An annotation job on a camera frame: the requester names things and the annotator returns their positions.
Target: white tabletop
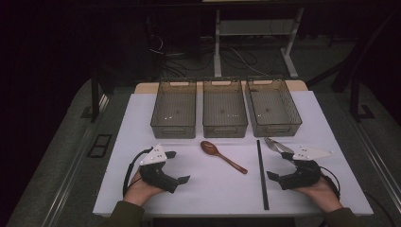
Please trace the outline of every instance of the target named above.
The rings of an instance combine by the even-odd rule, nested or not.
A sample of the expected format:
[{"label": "white tabletop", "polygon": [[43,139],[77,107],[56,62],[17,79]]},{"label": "white tabletop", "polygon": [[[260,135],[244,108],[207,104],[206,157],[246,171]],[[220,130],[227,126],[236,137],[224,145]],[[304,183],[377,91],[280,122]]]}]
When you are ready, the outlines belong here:
[{"label": "white tabletop", "polygon": [[[340,181],[341,202],[356,215],[371,215],[359,184],[312,92],[291,92],[303,124],[293,137],[273,137],[290,148],[299,146],[334,151],[318,159],[320,166],[331,170]],[[187,184],[179,185],[174,194],[165,192],[152,198],[144,207],[146,218],[156,217],[297,217],[320,214],[304,195],[282,190],[266,176],[270,210],[264,210],[256,140],[262,148],[265,172],[279,175],[293,173],[295,166],[268,149],[263,138],[253,136],[251,124],[245,138],[207,139],[229,159],[248,169],[244,175],[218,157],[201,150],[203,137],[202,93],[197,99],[197,136],[195,139],[155,139],[150,127],[156,94],[133,94],[127,107],[113,154],[100,188],[94,213],[107,217],[122,200],[122,186],[127,168],[140,151],[161,144],[177,156],[166,161],[165,174],[178,178],[191,175]]]}]

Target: wrist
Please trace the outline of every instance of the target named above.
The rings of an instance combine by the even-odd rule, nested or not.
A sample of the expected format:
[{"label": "wrist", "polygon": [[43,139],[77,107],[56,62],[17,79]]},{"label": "wrist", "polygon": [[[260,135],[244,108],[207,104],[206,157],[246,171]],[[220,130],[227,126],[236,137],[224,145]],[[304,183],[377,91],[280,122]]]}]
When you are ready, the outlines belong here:
[{"label": "wrist", "polygon": [[124,196],[123,201],[143,206],[151,196],[147,195],[147,193],[141,193],[140,191],[136,190],[129,190],[127,194]]},{"label": "wrist", "polygon": [[317,193],[317,195],[312,193],[312,195],[309,195],[309,197],[324,213],[330,213],[343,208],[342,204],[337,199],[336,195],[334,195],[334,193]]}]

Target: clear container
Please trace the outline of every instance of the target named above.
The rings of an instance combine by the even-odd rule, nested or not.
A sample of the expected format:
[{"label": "clear container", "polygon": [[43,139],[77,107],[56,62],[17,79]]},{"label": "clear container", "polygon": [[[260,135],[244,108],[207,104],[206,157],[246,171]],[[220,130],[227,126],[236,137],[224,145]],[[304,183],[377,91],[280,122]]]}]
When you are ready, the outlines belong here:
[{"label": "clear container", "polygon": [[161,79],[150,125],[157,139],[193,139],[197,80]]},{"label": "clear container", "polygon": [[283,79],[247,77],[245,93],[255,137],[295,135],[302,119]]},{"label": "clear container", "polygon": [[240,78],[203,80],[203,136],[242,138],[248,126]]}]

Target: black wall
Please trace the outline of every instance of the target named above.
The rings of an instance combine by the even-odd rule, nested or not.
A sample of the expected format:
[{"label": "black wall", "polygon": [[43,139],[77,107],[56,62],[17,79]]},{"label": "black wall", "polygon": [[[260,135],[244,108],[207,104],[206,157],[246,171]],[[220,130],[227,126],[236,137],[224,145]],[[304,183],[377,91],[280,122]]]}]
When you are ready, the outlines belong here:
[{"label": "black wall", "polygon": [[396,13],[373,42],[357,74],[401,126],[401,9],[393,9]]},{"label": "black wall", "polygon": [[4,2],[0,226],[24,192],[75,93],[89,79],[68,3]]}]

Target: wooden spoon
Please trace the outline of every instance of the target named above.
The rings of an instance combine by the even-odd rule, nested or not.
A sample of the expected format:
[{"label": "wooden spoon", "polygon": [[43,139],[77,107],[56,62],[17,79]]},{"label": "wooden spoon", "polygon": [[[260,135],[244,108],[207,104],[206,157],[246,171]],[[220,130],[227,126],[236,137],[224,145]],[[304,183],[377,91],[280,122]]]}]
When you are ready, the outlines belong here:
[{"label": "wooden spoon", "polygon": [[238,171],[240,171],[243,174],[247,174],[248,170],[239,166],[235,162],[231,161],[230,159],[226,158],[224,155],[222,155],[220,152],[218,152],[218,148],[209,141],[202,141],[200,143],[201,148],[203,151],[209,155],[215,155],[217,157],[222,158],[224,161],[226,161],[228,164],[230,164],[232,167],[236,168]]}]

